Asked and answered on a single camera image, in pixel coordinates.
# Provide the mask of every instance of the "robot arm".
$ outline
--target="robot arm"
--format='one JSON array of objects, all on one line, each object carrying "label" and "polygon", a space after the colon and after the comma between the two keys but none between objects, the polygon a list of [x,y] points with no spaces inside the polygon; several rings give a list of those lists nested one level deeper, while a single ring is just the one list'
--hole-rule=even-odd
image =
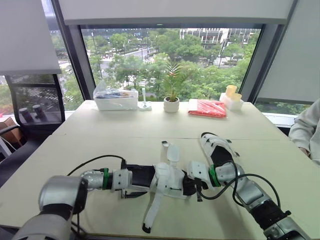
[{"label": "robot arm", "polygon": [[39,196],[40,213],[28,220],[12,240],[68,240],[72,215],[86,204],[87,181],[79,176],[53,176]]},{"label": "robot arm", "polygon": [[290,212],[282,212],[257,183],[244,176],[244,170],[233,161],[237,154],[224,139],[204,133],[201,145],[213,165],[208,167],[192,161],[188,173],[164,162],[154,166],[122,163],[121,169],[113,172],[102,168],[86,171],[79,177],[51,177],[40,193],[40,214],[27,221],[13,240],[68,240],[72,215],[84,209],[87,191],[93,189],[139,191],[129,195],[124,192],[124,198],[154,192],[156,197],[142,227],[150,233],[163,196],[185,199],[196,192],[201,196],[202,188],[213,189],[229,184],[234,188],[236,180],[236,197],[263,229],[268,240],[311,239],[288,217]]},{"label": "robot arm", "polygon": [[[311,239],[292,218],[288,217],[291,214],[289,211],[283,212],[256,182],[246,176],[241,177],[245,172],[240,165],[234,163],[233,158],[237,154],[229,147],[226,140],[212,133],[203,133],[201,145],[213,165],[209,169],[203,163],[190,163],[191,178],[204,179],[207,184],[210,182],[214,187],[225,186],[233,181],[231,186],[234,188],[237,170],[237,175],[240,177],[238,177],[236,196],[263,229],[263,234],[268,240]],[[204,177],[199,174],[200,172],[205,173]],[[201,184],[197,182],[197,190],[201,191]]]}]

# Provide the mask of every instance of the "green ring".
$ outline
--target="green ring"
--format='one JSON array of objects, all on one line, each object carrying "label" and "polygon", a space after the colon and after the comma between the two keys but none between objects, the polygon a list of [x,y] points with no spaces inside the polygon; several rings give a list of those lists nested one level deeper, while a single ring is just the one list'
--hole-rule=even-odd
[{"label": "green ring", "polygon": [[210,166],[209,174],[212,176],[212,180],[213,180],[215,186],[216,187],[221,187],[221,184],[219,183],[219,181],[217,179],[217,175],[216,175],[216,171],[215,171],[215,166],[214,165]]},{"label": "green ring", "polygon": [[108,178],[109,178],[109,168],[104,168],[104,171],[103,171],[103,184],[102,184],[102,189],[103,190],[107,189]]}]

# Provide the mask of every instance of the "person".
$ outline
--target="person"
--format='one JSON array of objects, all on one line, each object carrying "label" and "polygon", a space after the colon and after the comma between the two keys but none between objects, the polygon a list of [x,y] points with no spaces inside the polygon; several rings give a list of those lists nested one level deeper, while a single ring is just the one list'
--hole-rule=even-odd
[{"label": "person", "polygon": [[320,99],[295,120],[289,139],[311,160],[320,165]]}]

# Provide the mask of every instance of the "roller blind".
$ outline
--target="roller blind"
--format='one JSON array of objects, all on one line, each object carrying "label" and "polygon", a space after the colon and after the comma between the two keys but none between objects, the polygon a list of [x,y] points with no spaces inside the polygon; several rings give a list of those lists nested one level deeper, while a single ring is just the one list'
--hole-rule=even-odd
[{"label": "roller blind", "polygon": [[60,73],[41,0],[0,1],[0,75]]},{"label": "roller blind", "polygon": [[67,25],[167,24],[184,21],[283,24],[286,22],[292,2],[292,0],[59,0]]},{"label": "roller blind", "polygon": [[320,97],[320,1],[300,0],[259,98],[314,102]]}]

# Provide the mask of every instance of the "person's hand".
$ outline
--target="person's hand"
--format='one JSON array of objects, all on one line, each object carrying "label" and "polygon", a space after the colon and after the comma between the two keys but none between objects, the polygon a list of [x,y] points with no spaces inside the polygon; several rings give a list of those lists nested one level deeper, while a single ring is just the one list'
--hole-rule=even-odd
[{"label": "person's hand", "polygon": [[299,147],[299,149],[305,154],[305,155],[307,155],[307,157],[309,157],[309,151],[307,150],[307,149],[305,149],[305,148],[303,148],[303,147]]}]

